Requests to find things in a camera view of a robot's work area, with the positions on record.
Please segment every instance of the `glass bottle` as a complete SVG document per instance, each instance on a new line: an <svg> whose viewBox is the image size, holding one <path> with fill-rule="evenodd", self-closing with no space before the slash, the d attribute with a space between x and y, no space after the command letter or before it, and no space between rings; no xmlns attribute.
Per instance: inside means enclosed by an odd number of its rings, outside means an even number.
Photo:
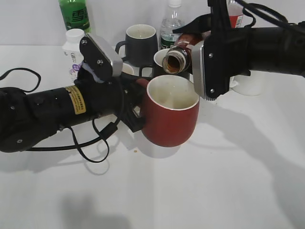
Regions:
<svg viewBox="0 0 305 229"><path fill-rule="evenodd" d="M239 5L235 0L229 0L228 13L230 17L231 27L240 28L244 17L243 7Z"/></svg>
<svg viewBox="0 0 305 229"><path fill-rule="evenodd" d="M164 57L162 62L163 69L170 74L186 71L192 66L191 52L193 47L203 41L203 38L208 34L210 32L205 34L182 34Z"/></svg>

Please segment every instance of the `brown glass bottle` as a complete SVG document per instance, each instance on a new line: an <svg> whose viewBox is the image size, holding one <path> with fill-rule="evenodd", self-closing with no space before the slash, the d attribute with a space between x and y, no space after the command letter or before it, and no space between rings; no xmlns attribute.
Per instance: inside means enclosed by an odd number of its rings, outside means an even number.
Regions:
<svg viewBox="0 0 305 229"><path fill-rule="evenodd" d="M186 71L192 65L191 52L193 47L203 41L206 34L184 33L164 57L163 69L170 74Z"/></svg>

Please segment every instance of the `green bottle label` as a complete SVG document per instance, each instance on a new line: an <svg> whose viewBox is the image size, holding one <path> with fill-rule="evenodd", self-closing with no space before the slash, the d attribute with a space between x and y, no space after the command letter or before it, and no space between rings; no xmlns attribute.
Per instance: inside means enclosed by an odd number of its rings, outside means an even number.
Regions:
<svg viewBox="0 0 305 229"><path fill-rule="evenodd" d="M90 29L87 7L82 3L68 3L61 5L61 13L66 29L81 29L86 32Z"/></svg>
<svg viewBox="0 0 305 229"><path fill-rule="evenodd" d="M171 41L167 41L163 38L161 38L161 49L170 49L171 47L173 47L175 44L175 42L171 42Z"/></svg>

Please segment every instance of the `plastic water bottle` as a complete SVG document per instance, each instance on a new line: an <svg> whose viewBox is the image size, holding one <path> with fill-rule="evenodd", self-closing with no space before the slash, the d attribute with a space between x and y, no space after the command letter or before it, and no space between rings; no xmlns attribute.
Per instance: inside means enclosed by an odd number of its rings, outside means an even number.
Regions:
<svg viewBox="0 0 305 229"><path fill-rule="evenodd" d="M181 34L174 34L173 30L184 26L181 16L182 0L168 0L168 6L161 24L160 48L173 47Z"/></svg>
<svg viewBox="0 0 305 229"><path fill-rule="evenodd" d="M240 28L243 20L243 8L234 0L228 2L228 13L232 28Z"/></svg>

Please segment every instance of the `green bottle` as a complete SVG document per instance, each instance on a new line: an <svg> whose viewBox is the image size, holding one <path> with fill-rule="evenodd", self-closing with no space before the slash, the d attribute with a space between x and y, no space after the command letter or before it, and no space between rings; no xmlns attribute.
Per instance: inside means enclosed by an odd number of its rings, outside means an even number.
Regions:
<svg viewBox="0 0 305 229"><path fill-rule="evenodd" d="M59 0L67 30L81 29L90 32L86 0Z"/></svg>

